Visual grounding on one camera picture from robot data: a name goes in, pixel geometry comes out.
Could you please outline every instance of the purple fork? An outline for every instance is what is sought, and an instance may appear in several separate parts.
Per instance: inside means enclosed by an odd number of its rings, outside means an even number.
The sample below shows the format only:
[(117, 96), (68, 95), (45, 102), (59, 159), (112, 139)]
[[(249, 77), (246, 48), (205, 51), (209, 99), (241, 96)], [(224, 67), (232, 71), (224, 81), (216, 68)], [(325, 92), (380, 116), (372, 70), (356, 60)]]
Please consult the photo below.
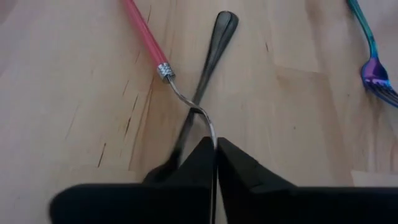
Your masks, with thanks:
[(357, 0), (347, 0), (347, 3), (363, 28), (371, 54), (369, 60), (362, 67), (361, 77), (363, 85), (365, 89), (370, 90), (380, 99), (392, 106), (398, 107), (398, 94), (391, 86), (387, 71), (379, 60), (376, 41), (361, 7)]

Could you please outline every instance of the light wood countertop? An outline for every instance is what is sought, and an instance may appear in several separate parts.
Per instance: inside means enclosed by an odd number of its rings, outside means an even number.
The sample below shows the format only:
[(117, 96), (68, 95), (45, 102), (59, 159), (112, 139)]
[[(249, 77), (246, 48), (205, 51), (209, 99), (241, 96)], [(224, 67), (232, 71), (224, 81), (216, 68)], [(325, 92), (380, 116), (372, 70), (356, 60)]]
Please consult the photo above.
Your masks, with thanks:
[[(1, 223), (43, 223), (57, 191), (137, 182), (165, 161), (188, 108), (158, 79), (120, 1), (4, 2)], [(262, 165), (297, 185), (398, 171), (398, 111), (364, 91), (368, 46), (344, 0), (136, 3), (187, 96), (217, 13), (239, 16), (201, 105), (218, 136)], [(359, 3), (398, 87), (398, 2)], [(186, 155), (204, 135), (198, 120)]]

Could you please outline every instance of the pink handle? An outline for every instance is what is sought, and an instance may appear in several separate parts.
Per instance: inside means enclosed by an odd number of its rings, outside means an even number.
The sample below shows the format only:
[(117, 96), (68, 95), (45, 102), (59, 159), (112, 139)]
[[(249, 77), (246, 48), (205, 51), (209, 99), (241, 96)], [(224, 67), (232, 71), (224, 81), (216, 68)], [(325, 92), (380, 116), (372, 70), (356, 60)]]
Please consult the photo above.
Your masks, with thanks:
[(123, 0), (127, 9), (127, 13), (129, 14), (130, 21), (136, 26), (141, 34), (141, 39), (144, 42), (146, 49), (149, 51), (150, 56), (152, 57), (153, 62), (155, 63), (156, 68), (163, 64), (168, 63), (167, 58), (164, 55), (162, 49), (159, 47), (159, 44), (156, 42), (154, 36), (150, 32), (144, 18), (134, 3), (134, 0)]

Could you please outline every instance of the black spoon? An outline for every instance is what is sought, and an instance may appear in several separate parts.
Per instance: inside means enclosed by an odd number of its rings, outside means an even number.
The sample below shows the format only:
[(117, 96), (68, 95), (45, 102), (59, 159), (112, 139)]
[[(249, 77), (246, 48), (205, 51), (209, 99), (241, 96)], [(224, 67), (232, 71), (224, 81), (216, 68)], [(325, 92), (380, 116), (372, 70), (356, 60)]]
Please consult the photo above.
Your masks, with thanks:
[[(223, 11), (218, 14), (215, 26), (213, 28), (213, 34), (211, 36), (205, 66), (203, 67), (197, 90), (193, 96), (192, 101), (195, 104), (199, 105), (205, 93), (208, 82), (210, 81), (211, 75), (213, 74), (218, 61), (220, 60), (229, 41), (231, 40), (238, 23), (239, 18), (232, 12)], [(188, 134), (193, 126), (195, 113), (197, 113), (197, 111), (191, 108), (187, 117), (185, 118), (185, 122), (180, 130), (180, 134), (178, 135), (169, 159), (166, 161), (166, 163), (156, 167), (155, 169), (152, 169), (146, 175), (143, 183), (162, 182), (178, 169), (185, 142), (187, 141)]]

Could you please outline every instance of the teal fork handle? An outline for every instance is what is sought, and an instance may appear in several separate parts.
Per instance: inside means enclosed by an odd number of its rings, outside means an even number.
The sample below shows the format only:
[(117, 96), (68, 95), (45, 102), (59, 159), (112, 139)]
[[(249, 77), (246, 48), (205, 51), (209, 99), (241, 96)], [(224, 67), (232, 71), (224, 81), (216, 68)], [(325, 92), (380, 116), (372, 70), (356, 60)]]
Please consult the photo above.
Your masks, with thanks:
[(371, 57), (372, 58), (378, 58), (378, 53), (377, 53), (377, 44), (376, 41), (374, 40), (374, 36), (372, 33), (371, 28), (369, 27), (369, 24), (365, 18), (365, 15), (363, 14), (361, 7), (358, 4), (357, 0), (347, 0), (348, 5), (354, 12), (355, 16), (358, 18), (359, 23), (362, 26), (363, 31), (365, 32), (366, 38), (368, 40), (369, 44), (369, 49), (371, 51)]

